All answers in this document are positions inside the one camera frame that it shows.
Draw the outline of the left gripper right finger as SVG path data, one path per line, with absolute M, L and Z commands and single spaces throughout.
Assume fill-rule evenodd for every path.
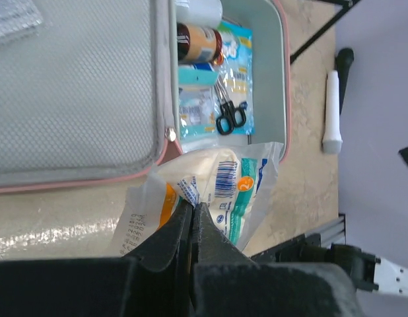
M 206 203 L 193 211 L 192 262 L 210 264 L 252 264 L 229 239 L 215 226 Z

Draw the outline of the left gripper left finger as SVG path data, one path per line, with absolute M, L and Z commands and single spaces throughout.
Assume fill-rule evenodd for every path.
M 125 255 L 136 258 L 149 271 L 166 271 L 171 265 L 186 267 L 191 249 L 193 206 L 182 201 L 168 222 Z

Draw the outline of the orange teal bandage packet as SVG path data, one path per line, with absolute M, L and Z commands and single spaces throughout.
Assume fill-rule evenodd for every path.
M 204 203 L 217 230 L 244 250 L 268 212 L 282 150 L 278 142 L 211 147 L 153 167 L 141 186 L 127 190 L 107 253 L 138 247 L 182 202 Z

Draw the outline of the black handled scissors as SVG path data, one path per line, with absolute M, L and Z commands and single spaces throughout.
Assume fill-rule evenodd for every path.
M 217 131 L 221 135 L 230 135 L 236 128 L 246 123 L 246 112 L 231 101 L 228 91 L 219 75 L 215 84 L 215 92 L 219 101 L 220 115 L 215 120 Z

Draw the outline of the blue cotton swab packet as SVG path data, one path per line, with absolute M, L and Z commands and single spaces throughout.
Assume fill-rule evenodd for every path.
M 228 97 L 235 107 L 241 107 L 246 122 L 234 130 L 235 134 L 252 135 L 254 127 L 252 79 L 252 31 L 249 28 L 222 21 L 217 28 L 222 38 L 222 77 Z

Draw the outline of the pink medicine kit case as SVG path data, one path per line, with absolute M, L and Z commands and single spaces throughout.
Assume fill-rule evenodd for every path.
M 173 1 L 33 1 L 0 40 L 0 194 L 119 182 L 180 147 Z

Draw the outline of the brown medicine bottle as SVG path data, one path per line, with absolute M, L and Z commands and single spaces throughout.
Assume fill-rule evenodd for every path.
M 178 61 L 207 63 L 222 53 L 222 37 L 218 30 L 194 24 L 177 24 Z

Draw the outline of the white plastic bottle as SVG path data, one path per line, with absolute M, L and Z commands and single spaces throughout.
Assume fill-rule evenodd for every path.
M 175 0 L 176 20 L 217 28 L 222 20 L 223 7 L 220 0 Z

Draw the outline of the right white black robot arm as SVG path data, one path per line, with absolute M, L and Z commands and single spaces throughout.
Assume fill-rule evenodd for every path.
M 301 234 L 251 257 L 255 262 L 305 262 L 338 265 L 356 289 L 408 298 L 408 268 L 363 252 L 356 246 L 322 245 L 319 233 Z

